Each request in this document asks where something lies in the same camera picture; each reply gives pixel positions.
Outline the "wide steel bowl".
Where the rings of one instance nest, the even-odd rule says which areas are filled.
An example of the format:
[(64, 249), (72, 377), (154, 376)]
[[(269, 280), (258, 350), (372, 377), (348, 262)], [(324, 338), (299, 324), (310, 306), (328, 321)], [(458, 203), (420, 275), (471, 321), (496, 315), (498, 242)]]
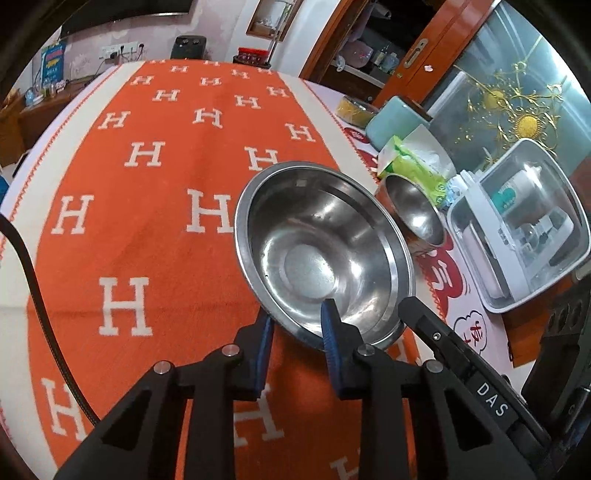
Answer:
[(321, 305), (386, 349), (401, 337), (401, 299), (416, 289), (413, 259), (394, 219), (342, 172), (307, 162), (260, 171), (239, 196), (235, 251), (260, 306), (320, 350)]

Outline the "white red printed cloth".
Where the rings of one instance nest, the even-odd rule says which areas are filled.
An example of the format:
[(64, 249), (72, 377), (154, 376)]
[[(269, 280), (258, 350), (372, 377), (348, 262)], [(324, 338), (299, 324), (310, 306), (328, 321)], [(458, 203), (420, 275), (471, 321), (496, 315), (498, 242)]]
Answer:
[[(293, 152), (287, 158), (327, 164), (352, 177), (367, 191), (377, 192), (377, 150), (365, 138), (365, 131), (349, 127), (335, 116), (335, 107), (344, 95), (301, 78), (283, 75), (281, 79), (294, 92), (304, 114), (314, 119), (315, 145), (322, 145), (321, 152), (315, 153), (310, 149), (314, 143), (294, 141)], [(444, 246), (415, 256), (414, 262), (417, 297), (520, 391), (533, 364), (513, 365), (503, 320), (483, 306), (467, 262), (452, 237), (446, 237)]]

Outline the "white sterilizer box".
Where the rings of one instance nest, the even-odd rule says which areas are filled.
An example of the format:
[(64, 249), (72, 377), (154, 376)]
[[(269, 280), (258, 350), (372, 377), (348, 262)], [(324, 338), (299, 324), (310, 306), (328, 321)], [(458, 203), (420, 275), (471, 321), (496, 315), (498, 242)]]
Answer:
[(463, 171), (455, 179), (460, 194), (447, 223), (487, 310), (521, 306), (589, 255), (583, 205), (537, 142), (522, 139), (486, 171)]

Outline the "steel bowl brown outside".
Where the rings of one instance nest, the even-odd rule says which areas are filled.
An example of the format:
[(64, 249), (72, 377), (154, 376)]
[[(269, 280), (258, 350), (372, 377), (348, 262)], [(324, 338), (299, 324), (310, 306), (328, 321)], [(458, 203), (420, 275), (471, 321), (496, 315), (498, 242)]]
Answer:
[(413, 255), (444, 246), (447, 231), (443, 218), (418, 185), (391, 174), (381, 181), (376, 198), (394, 219)]

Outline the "orange H-pattern blanket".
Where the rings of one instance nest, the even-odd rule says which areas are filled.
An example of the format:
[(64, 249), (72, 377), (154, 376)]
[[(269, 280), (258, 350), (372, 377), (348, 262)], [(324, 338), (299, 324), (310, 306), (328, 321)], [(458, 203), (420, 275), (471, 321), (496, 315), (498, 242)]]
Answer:
[[(260, 68), (137, 61), (106, 70), (48, 127), (1, 213), (100, 418), (155, 362), (198, 362), (256, 320), (232, 235), (257, 172), (310, 161), (374, 193), (377, 153), (335, 118), (342, 96)], [(262, 398), (235, 403), (236, 478), (358, 478), (361, 403), (335, 396), (322, 352), (278, 326), (273, 337)], [(93, 429), (2, 235), (1, 426), (40, 479)]]

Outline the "blue wet wipes pack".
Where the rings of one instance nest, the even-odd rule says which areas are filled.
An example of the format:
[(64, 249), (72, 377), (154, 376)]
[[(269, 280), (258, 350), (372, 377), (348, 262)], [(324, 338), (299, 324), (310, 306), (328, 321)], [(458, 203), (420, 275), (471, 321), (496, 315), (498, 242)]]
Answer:
[(468, 190), (472, 178), (466, 171), (461, 171), (452, 177), (445, 187), (445, 196), (442, 204), (442, 209), (449, 209), (462, 195)]

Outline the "green tissue pack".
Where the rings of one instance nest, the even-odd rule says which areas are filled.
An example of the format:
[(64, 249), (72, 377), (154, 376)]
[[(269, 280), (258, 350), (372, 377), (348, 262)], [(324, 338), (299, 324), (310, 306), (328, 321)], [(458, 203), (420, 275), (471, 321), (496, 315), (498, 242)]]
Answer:
[(407, 137), (393, 136), (378, 155), (378, 177), (400, 175), (417, 184), (431, 202), (442, 207), (447, 182), (456, 175), (456, 168), (445, 149), (424, 125)]

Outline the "teal tissue box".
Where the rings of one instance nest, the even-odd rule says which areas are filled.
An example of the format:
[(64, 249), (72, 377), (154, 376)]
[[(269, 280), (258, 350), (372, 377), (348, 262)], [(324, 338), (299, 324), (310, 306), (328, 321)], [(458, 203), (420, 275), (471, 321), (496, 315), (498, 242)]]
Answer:
[(418, 126), (428, 127), (432, 117), (423, 107), (405, 96), (392, 97), (370, 120), (366, 136), (377, 151), (383, 149), (393, 136), (406, 138)]

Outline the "yellow round tin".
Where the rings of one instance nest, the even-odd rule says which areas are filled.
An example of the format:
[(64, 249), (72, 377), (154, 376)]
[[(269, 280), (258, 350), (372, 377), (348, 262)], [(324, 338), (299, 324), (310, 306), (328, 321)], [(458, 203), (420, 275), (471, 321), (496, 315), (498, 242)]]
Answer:
[(365, 129), (380, 110), (351, 96), (344, 96), (335, 108), (335, 115), (349, 125)]

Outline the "blue poster box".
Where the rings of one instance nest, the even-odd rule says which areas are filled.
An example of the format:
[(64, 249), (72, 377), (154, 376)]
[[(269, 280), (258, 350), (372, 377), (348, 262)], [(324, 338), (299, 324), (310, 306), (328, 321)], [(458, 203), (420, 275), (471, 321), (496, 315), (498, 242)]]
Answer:
[(41, 55), (41, 80), (42, 88), (50, 84), (56, 84), (64, 79), (64, 57), (66, 44), (58, 42), (42, 51)]

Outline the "black heater device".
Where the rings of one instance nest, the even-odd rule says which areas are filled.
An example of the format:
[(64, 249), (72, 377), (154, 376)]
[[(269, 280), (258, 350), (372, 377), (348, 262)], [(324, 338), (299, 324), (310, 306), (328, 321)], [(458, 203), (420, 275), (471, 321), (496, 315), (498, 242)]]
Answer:
[(171, 59), (203, 60), (206, 51), (206, 38), (201, 35), (177, 36), (172, 45)]

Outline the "black television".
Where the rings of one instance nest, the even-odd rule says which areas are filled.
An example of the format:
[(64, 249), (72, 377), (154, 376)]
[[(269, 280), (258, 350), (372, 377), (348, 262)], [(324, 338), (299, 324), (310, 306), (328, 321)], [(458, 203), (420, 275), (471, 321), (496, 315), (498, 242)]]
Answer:
[(91, 0), (64, 22), (61, 36), (139, 16), (184, 15), (191, 4), (192, 0)]

